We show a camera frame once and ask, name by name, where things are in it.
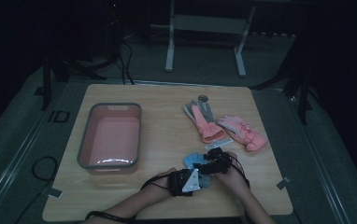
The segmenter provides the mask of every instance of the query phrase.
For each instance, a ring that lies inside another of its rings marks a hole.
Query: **metal stand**
[[[240,43],[234,48],[237,72],[240,77],[246,76],[245,64],[243,63],[242,50],[245,46],[246,37],[249,34],[251,20],[256,6],[250,8],[249,16],[246,20],[213,18],[175,14],[175,0],[170,1],[170,27],[169,45],[167,47],[166,72],[173,71],[173,61],[175,55],[175,30],[191,30],[202,32],[216,32],[225,34],[241,35]]]
[[[278,73],[271,79],[249,87],[251,90],[262,90],[284,78],[289,81],[283,89],[286,96],[295,96],[300,90],[300,101],[298,106],[298,116],[303,124],[307,124],[307,94],[309,93],[309,81],[312,77],[312,68],[318,59],[318,51],[321,51],[320,39],[313,31],[317,30],[318,24],[312,22],[313,17],[309,17],[303,25],[303,29],[294,40],[292,47],[286,55]]]
[[[47,53],[44,57],[42,66],[43,66],[43,86],[41,94],[44,98],[43,105],[41,110],[44,111],[47,109],[50,104],[51,99],[51,83],[50,83],[50,71],[53,71],[56,76],[57,81],[67,82],[69,79],[69,74],[66,71],[65,64],[68,63],[71,67],[78,69],[81,73],[89,76],[93,79],[106,80],[105,77],[100,77],[94,73],[91,69],[83,66],[77,61],[71,59],[70,57],[64,55],[63,53],[55,50]]]

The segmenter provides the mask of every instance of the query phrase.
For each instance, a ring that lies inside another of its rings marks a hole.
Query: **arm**
[[[167,172],[158,175],[167,175],[174,171],[176,171],[176,169],[171,168]],[[155,180],[153,183],[161,187],[167,187],[167,177]],[[104,212],[116,217],[129,218],[137,215],[141,210],[145,209],[146,207],[159,203],[169,198],[170,196],[171,194],[167,189],[162,189],[155,185],[150,184],[147,185],[138,193],[108,208]],[[93,224],[93,223],[113,224],[113,223],[121,223],[121,222],[116,222],[102,217],[91,217],[88,220],[86,220],[84,223],[85,224]]]
[[[228,152],[231,157],[236,158],[236,154]],[[237,161],[233,160],[233,165],[237,167]],[[263,206],[251,193],[245,180],[236,169],[230,169],[228,173],[215,174],[215,176],[238,198],[242,204],[246,215],[255,224],[275,223],[275,221],[266,213]]]

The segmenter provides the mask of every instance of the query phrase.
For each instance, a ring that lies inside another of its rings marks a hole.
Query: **cable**
[[[295,217],[297,218],[298,223],[299,223],[299,224],[302,224],[302,220],[301,220],[301,218],[298,216],[298,213],[297,213],[297,211],[295,211],[294,208],[293,208],[293,212],[294,212]]]
[[[120,54],[120,56],[119,56],[119,59],[120,59],[121,64],[122,64],[122,68],[121,68],[121,70],[122,70],[122,83],[126,84],[125,83],[125,75],[126,75],[126,76],[128,76],[128,78],[129,78],[130,82],[132,83],[132,85],[135,85],[134,81],[132,80],[132,77],[129,74],[129,63],[132,60],[132,48],[128,44],[126,44],[124,42],[122,42],[122,44],[129,49],[129,58],[128,58],[128,61],[127,61],[126,65],[123,62],[122,55]]]
[[[154,38],[157,37],[158,35],[163,35],[164,33],[168,33],[169,29],[168,28],[164,28],[162,31],[158,31],[158,32],[154,32],[155,34],[150,34],[150,38]],[[137,36],[137,32],[133,32],[127,36],[125,36],[123,38],[124,41],[126,42],[130,42],[130,43],[144,43],[146,40],[144,38],[138,37]]]
[[[36,173],[36,167],[38,166],[38,164],[44,160],[51,160],[53,161],[53,171],[52,174],[48,177],[42,177],[41,175]],[[19,223],[21,221],[21,219],[23,218],[24,214],[27,212],[27,210],[34,204],[34,202],[36,201],[36,199],[39,198],[39,196],[42,195],[42,192],[44,192],[44,190],[50,185],[50,183],[55,179],[55,176],[57,174],[57,169],[58,169],[58,162],[56,159],[54,159],[53,157],[50,156],[46,156],[43,157],[39,160],[37,160],[33,166],[32,166],[32,174],[33,176],[38,179],[38,180],[42,180],[42,181],[47,181],[47,183],[44,185],[44,188],[38,192],[38,194],[26,205],[26,207],[23,209],[23,211],[21,211],[21,214],[19,215],[19,217],[16,219],[16,221],[14,222],[15,224]]]
[[[159,188],[161,188],[161,189],[169,189],[169,188],[162,187],[162,186],[160,186],[160,185],[157,185],[157,184],[152,183],[152,182],[155,181],[155,180],[162,179],[162,178],[167,177],[167,176],[169,176],[169,175],[170,175],[170,174],[161,175],[161,176],[155,176],[155,177],[153,177],[153,178],[147,180],[146,183],[143,184],[143,186],[141,187],[141,189],[145,188],[146,186],[148,186],[148,185],[150,185],[150,184],[155,185],[155,186],[157,186],[157,187],[159,187]]]
[[[242,164],[240,164],[239,160],[235,157],[230,157],[231,159],[234,159],[236,160],[237,164],[239,165],[240,167],[240,170],[239,168],[237,168],[235,165],[232,164],[231,161],[228,161],[226,160],[225,158],[223,158],[221,155],[218,156],[220,159],[222,159],[223,161],[227,162],[228,164],[230,164],[232,167],[234,167],[235,170],[237,170],[237,172],[243,177],[243,180],[245,180],[246,184],[248,185],[248,187],[250,188],[250,182],[249,180],[246,178],[245,176],[245,171],[243,170],[243,166]]]
[[[97,71],[96,74],[100,76],[100,74],[106,72],[108,69],[110,69],[111,67],[113,67],[114,65],[116,65],[117,63],[114,62],[113,64],[109,65],[108,67],[104,68],[103,70]]]

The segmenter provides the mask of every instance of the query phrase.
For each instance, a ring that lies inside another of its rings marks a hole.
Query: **table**
[[[47,221],[81,220],[92,210],[104,210],[139,191],[144,182],[171,167],[183,169],[182,159],[206,153],[205,144],[183,105],[205,94],[215,117],[238,115],[254,130],[265,134],[257,106],[248,88],[158,85],[90,85],[79,109],[53,188],[60,199],[49,197],[43,218]],[[77,154],[86,121],[97,103],[138,103],[142,106],[142,127],[138,169],[131,175],[91,175],[77,164]],[[270,215],[293,211],[274,152],[268,143],[257,152],[247,152],[237,142],[221,147],[233,151],[243,165],[251,191]],[[186,217],[240,217],[238,200],[216,179],[209,189],[192,197],[172,197],[138,214],[138,219]]]

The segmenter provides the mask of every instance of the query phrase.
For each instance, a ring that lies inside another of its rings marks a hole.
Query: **white stand leg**
[[[170,26],[169,26],[169,46],[167,47],[166,66],[164,70],[171,72],[173,70],[173,61],[175,57],[175,0],[170,1]]]
[[[250,14],[242,31],[242,38],[240,39],[240,43],[237,47],[234,48],[237,72],[240,77],[246,76],[245,64],[243,63],[243,58],[242,58],[242,50],[243,47],[245,47],[246,37],[248,37],[249,34],[249,28],[251,25],[251,20],[254,15],[254,12],[255,12],[255,7],[251,7]]]

